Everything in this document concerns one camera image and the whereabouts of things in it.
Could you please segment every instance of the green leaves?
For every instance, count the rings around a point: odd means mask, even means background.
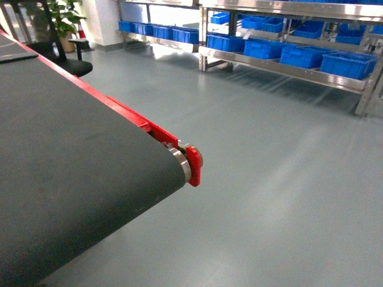
[[[76,11],[75,3],[82,3],[82,0],[47,0],[53,23],[60,37],[65,38],[68,32],[77,33],[76,24],[81,17]]]

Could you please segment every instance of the shelf frame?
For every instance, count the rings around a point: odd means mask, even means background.
[[[189,44],[189,43],[183,43],[183,42],[177,42],[173,40],[167,40],[167,39],[161,39],[156,38],[153,36],[146,36],[136,33],[130,33],[130,32],[123,32],[123,31],[116,31],[120,36],[124,37],[125,39],[131,39],[134,41],[144,42],[147,44],[158,44],[165,47],[173,48],[176,50],[185,51],[188,53],[197,53],[199,44]]]
[[[197,8],[198,0],[116,0],[121,3],[146,4],[146,5],[161,5],[170,7],[190,7]]]
[[[262,0],[199,0],[205,8],[383,23],[383,6]]]
[[[202,46],[199,48],[199,52],[201,55],[206,57],[212,57],[214,59],[230,63],[238,63],[252,68],[274,72],[277,74],[286,75],[289,77],[298,78],[341,90],[351,91],[358,94],[363,93],[364,87],[366,85],[365,81],[327,74],[316,71],[315,69],[303,69],[295,66],[285,65],[278,63],[275,60],[262,60],[244,56],[243,54],[230,53]]]

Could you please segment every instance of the metal roller end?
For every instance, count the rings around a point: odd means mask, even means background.
[[[180,140],[178,140],[178,146],[180,148],[180,150],[185,154],[186,152],[186,148],[190,147],[192,149],[194,149],[196,152],[198,152],[199,154],[199,157],[201,159],[201,167],[203,166],[203,157],[202,157],[202,154],[199,152],[199,150],[196,148],[195,145],[192,145],[190,143],[186,143],[186,144],[183,144]]]
[[[189,162],[187,161],[184,154],[176,148],[168,148],[168,150],[175,156],[175,158],[180,162],[180,165],[185,173],[185,183],[192,178],[192,170],[190,168]]]

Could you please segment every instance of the black office chair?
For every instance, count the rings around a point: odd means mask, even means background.
[[[16,40],[73,75],[81,77],[92,71],[92,64],[81,56],[86,39],[70,40],[77,46],[78,60],[66,58],[46,0],[0,0],[0,9]]]

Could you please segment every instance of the potted plant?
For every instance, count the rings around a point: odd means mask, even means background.
[[[80,19],[86,19],[80,16],[74,5],[81,4],[81,0],[48,0],[47,2],[64,51],[73,52],[74,44],[68,40],[72,39],[73,33],[78,32],[76,25]]]

